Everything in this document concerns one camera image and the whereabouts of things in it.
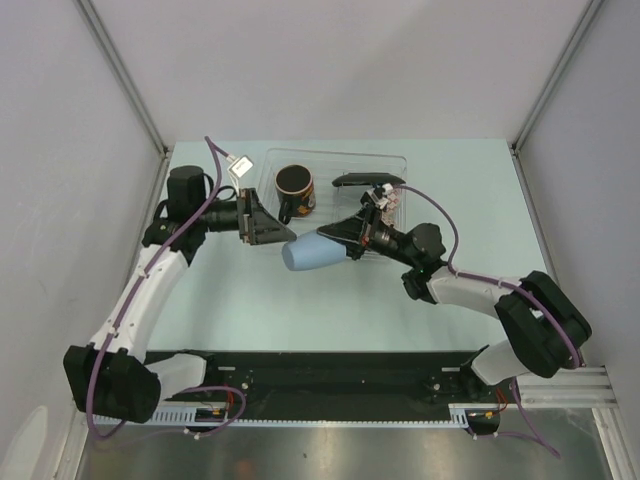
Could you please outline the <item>light blue cup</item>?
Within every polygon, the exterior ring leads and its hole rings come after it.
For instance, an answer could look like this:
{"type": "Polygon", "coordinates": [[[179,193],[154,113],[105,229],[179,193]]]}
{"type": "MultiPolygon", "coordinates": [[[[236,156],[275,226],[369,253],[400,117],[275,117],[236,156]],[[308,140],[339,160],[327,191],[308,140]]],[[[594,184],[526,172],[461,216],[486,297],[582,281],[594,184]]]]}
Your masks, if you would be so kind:
{"type": "Polygon", "coordinates": [[[294,272],[332,266],[347,259],[346,247],[311,231],[287,242],[281,249],[285,266],[294,272]]]}

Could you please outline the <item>red black mug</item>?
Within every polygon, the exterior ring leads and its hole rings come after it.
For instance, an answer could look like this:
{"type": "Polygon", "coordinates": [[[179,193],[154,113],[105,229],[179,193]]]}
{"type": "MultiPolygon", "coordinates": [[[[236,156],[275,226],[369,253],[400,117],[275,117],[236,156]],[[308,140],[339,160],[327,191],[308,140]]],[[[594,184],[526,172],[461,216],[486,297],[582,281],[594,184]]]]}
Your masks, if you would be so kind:
{"type": "Polygon", "coordinates": [[[278,220],[288,224],[294,218],[311,214],[316,205],[314,180],[311,171],[298,164],[281,168],[275,176],[279,199],[278,220]]]}

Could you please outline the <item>black floral square plate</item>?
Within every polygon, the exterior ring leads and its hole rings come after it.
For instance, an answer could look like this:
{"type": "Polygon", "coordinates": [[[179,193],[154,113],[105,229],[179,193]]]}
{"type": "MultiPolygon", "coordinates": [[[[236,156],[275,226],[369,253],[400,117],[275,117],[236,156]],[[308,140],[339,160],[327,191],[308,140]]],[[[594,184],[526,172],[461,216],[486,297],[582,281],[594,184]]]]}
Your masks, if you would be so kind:
{"type": "Polygon", "coordinates": [[[332,181],[332,186],[336,188],[348,186],[365,186],[365,185],[402,185],[406,181],[401,177],[384,172],[350,172],[343,174],[332,181]]]}

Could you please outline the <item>clear plastic dish rack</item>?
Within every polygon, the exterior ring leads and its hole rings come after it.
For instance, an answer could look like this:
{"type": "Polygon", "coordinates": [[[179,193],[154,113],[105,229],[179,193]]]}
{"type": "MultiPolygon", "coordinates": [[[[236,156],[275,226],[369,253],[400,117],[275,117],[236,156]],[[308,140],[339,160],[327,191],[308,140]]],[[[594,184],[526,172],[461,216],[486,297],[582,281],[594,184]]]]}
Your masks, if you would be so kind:
{"type": "MultiPolygon", "coordinates": [[[[310,215],[294,218],[288,225],[298,237],[320,226],[343,220],[362,207],[360,199],[371,186],[336,188],[332,186],[335,178],[350,172],[384,172],[403,180],[407,178],[407,161],[403,156],[271,148],[266,152],[257,192],[260,201],[273,216],[277,216],[280,206],[275,176],[281,168],[293,164],[303,165],[311,171],[316,199],[310,215]]],[[[406,229],[406,195],[403,191],[401,195],[397,224],[393,227],[403,231],[406,229]]]]}

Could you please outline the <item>brown white patterned bowl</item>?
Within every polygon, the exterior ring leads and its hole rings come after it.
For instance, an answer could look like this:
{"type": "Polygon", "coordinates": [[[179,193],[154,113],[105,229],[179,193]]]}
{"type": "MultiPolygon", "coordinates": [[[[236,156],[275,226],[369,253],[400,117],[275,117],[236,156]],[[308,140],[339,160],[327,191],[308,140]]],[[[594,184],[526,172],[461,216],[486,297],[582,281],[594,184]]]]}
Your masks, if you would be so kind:
{"type": "Polygon", "coordinates": [[[382,219],[387,225],[395,226],[397,224],[398,210],[402,200],[401,193],[401,190],[393,189],[386,194],[382,219]]]}

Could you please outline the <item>blue white patterned bowl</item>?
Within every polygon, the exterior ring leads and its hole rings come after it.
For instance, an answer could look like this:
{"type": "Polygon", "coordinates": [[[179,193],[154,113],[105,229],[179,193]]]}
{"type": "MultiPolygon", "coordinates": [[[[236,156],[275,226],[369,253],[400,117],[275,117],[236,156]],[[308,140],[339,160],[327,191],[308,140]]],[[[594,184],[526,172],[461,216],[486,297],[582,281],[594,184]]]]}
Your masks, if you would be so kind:
{"type": "Polygon", "coordinates": [[[378,209],[383,208],[384,202],[385,202],[385,197],[384,196],[380,197],[377,193],[376,188],[371,188],[366,190],[360,199],[360,203],[362,205],[371,204],[378,209]]]}

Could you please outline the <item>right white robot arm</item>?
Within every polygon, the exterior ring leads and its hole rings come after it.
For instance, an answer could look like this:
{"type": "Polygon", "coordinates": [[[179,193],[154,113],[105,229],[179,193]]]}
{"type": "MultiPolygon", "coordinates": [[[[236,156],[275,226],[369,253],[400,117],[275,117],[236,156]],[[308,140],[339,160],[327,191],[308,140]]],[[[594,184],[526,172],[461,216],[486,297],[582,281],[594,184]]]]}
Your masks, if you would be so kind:
{"type": "Polygon", "coordinates": [[[443,259],[446,249],[437,225],[421,223],[401,232],[372,206],[317,232],[344,246],[353,260],[372,251],[408,266],[401,279],[413,300],[463,307],[500,322],[506,340],[476,352],[461,376],[469,399],[484,401],[498,383],[527,372],[551,378],[561,368],[579,367],[579,349],[592,329],[548,274],[533,271],[504,280],[454,270],[443,259]]]}

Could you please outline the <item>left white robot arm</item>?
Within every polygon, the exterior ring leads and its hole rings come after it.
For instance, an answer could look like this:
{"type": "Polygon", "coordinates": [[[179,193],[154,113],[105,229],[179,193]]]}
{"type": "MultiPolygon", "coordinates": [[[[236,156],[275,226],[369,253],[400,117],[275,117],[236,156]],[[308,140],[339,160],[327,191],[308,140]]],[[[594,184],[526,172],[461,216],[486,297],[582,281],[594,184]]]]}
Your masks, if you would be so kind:
{"type": "Polygon", "coordinates": [[[199,355],[176,353],[147,363],[164,305],[207,234],[236,232],[251,246],[296,237],[264,208],[255,189],[226,201],[218,200],[219,189],[198,166],[170,171],[167,198],[144,233],[138,263],[116,306],[87,345],[67,350],[63,367],[76,406],[88,417],[145,423],[161,401],[183,391],[202,400],[219,392],[220,374],[199,355]]]}

